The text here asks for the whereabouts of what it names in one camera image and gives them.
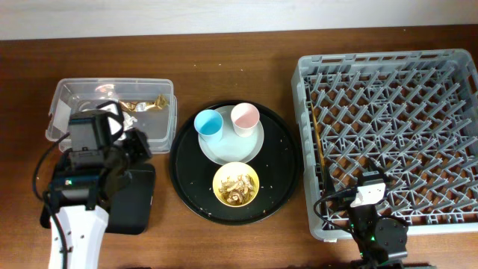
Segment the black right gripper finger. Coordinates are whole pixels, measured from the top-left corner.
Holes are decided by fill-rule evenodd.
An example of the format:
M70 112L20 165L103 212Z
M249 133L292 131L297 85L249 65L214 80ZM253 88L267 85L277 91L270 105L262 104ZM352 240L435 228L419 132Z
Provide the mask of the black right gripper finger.
M333 178L329 172L329 168L324 168L324 191L325 196L332 195L335 193L335 186L333 182Z
M370 174L370 175L381 175L383 176L384 175L384 170L380 167L378 167L376 165L376 162L372 159L372 158L369 158L367 160L367 164L368 164L368 167L367 167L367 172Z

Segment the food scraps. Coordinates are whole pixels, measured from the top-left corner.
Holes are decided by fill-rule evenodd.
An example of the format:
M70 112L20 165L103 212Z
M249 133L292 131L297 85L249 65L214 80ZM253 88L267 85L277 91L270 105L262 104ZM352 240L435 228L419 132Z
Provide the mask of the food scraps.
M223 179L218 191L227 204L243 205L255 196L257 187L249 174L240 174Z

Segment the yellow bowl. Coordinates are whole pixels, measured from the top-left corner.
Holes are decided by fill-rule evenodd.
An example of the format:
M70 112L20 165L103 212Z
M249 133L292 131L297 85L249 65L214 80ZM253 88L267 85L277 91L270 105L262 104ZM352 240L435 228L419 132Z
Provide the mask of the yellow bowl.
M215 174L212 190L224 205L239 208L251 203L260 189L258 174L248 164L229 162Z

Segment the gold snack wrapper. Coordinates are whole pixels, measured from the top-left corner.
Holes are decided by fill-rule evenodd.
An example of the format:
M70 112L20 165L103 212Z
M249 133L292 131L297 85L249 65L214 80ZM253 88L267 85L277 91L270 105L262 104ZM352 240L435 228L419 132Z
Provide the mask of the gold snack wrapper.
M169 100L165 97L165 95L160 94L154 101L145 101L145 102L124 102L119 101L121 108L124 111L129 112L146 112L146 111L160 111L165 109L167 106L170 105Z

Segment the light blue cup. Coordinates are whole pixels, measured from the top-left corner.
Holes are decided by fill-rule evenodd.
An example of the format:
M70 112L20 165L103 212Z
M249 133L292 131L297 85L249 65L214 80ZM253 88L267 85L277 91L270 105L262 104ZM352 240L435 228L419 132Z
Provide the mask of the light blue cup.
M217 143L222 139L223 123L222 115L211 109L200 111L193 121L195 130L206 143Z

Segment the white napkin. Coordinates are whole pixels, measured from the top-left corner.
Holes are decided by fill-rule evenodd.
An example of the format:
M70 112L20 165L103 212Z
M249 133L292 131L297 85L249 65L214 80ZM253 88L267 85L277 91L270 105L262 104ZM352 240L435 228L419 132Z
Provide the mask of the white napkin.
M122 113L123 115L123 128L125 131L129 130L129 129L132 129L134 124L137 122L137 119L133 116L131 116L130 114L128 114L127 112L123 111Z

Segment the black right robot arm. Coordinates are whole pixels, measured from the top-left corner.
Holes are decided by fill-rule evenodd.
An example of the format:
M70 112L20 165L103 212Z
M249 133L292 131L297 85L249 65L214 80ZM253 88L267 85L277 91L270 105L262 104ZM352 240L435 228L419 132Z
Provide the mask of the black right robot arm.
M380 215L376 205L385 199L390 178L368 159L365 171L352 187L328 193L322 202L330 202L345 211L349 226L342 228L357 244L361 258L351 261L351 268L405 268L408 223L393 215Z

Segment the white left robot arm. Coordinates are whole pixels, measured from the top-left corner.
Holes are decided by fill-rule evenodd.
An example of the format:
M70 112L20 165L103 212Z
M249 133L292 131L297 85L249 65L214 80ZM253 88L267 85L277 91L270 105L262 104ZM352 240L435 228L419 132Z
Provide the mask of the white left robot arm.
M146 135L125 130L123 120L105 109L69 118L72 146L42 197L52 232L50 268L97 268L104 234L146 231L155 168Z

